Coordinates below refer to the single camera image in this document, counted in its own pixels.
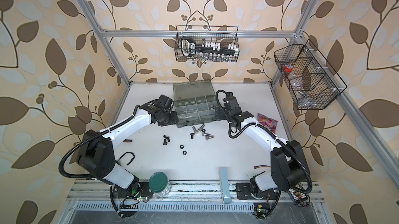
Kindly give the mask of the light blue block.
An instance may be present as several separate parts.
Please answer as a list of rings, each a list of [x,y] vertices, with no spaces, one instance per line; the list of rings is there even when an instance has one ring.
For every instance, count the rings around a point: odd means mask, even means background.
[[[230,186],[228,180],[227,168],[219,169],[219,180],[220,180],[220,188],[222,194],[222,202],[223,204],[231,204],[231,194],[230,194]]]

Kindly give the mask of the red cap bottle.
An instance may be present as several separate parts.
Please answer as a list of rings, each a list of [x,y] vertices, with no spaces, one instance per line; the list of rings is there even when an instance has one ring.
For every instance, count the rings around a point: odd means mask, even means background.
[[[286,75],[286,76],[291,75],[293,70],[294,70],[294,66],[291,63],[284,64],[284,66],[283,66],[284,75]]]

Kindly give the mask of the pink candy bag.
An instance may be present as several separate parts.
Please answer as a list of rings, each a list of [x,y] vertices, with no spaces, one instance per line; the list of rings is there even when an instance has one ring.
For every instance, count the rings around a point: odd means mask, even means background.
[[[275,133],[276,127],[278,124],[277,120],[274,120],[272,118],[268,118],[267,116],[263,114],[258,114],[257,115],[257,120],[260,124],[265,126],[268,130],[270,130],[272,133]]]

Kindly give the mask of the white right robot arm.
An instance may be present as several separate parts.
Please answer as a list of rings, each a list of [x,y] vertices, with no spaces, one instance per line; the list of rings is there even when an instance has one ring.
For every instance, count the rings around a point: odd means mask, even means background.
[[[215,98],[219,109],[229,123],[231,139],[245,134],[270,153],[270,171],[255,175],[250,180],[251,193],[263,198],[268,190],[290,189],[304,195],[313,190],[310,169],[301,145],[287,141],[262,125],[251,113],[242,111],[232,92],[218,90]]]

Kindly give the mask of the socket set rail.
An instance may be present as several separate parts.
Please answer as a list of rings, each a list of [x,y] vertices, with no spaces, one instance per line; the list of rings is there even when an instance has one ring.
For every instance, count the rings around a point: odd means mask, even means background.
[[[192,57],[192,56],[205,56],[208,57],[210,55],[218,56],[238,56],[240,53],[239,48],[236,46],[229,45],[227,48],[221,46],[221,42],[204,42],[200,44],[196,44],[194,39],[192,38],[182,38],[180,41],[180,50],[183,56]]]

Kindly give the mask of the green lid glass jar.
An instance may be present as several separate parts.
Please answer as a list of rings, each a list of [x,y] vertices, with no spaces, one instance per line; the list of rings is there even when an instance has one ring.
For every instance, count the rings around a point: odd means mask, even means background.
[[[163,172],[155,172],[149,179],[149,188],[154,195],[166,198],[171,191],[171,184]]]

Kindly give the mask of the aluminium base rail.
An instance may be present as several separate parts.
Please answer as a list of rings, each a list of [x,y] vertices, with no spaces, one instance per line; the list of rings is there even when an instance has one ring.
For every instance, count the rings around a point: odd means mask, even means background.
[[[259,203],[272,205],[276,192],[263,199],[255,199],[249,193],[238,192],[236,181],[229,182],[231,203],[222,200],[218,181],[172,180],[167,197],[152,195],[146,181],[141,183],[144,192],[135,200],[128,199],[118,189],[114,190],[114,203],[124,212],[238,212],[252,213]],[[77,180],[63,206],[64,213],[74,211],[114,212],[110,201],[109,186],[98,180]]]

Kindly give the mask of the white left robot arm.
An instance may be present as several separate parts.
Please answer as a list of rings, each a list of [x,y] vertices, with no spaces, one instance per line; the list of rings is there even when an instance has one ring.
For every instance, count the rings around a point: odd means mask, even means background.
[[[140,129],[151,125],[175,125],[177,113],[173,111],[174,101],[161,95],[158,99],[137,105],[134,112],[122,121],[98,132],[89,131],[88,138],[75,145],[60,160],[59,173],[66,178],[94,178],[110,185],[127,189],[134,181],[134,175],[117,164],[114,149]],[[64,164],[77,153],[76,162],[88,174],[66,172]]]

